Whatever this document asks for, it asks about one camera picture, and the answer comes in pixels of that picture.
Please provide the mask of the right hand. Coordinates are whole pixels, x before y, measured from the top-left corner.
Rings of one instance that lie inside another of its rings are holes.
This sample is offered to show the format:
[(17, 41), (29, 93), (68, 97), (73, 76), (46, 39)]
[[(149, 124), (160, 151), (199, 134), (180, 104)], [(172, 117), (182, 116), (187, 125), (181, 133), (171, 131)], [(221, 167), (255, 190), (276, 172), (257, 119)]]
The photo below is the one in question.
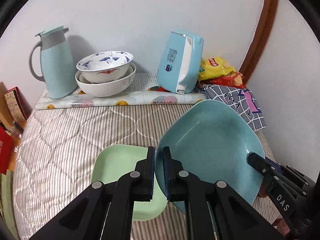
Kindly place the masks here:
[(259, 192), (258, 192), (258, 197), (260, 197), (260, 198), (266, 198), (267, 197), (266, 184), (265, 184), (264, 181), (262, 182), (262, 184), (260, 186), (260, 189), (259, 189)]

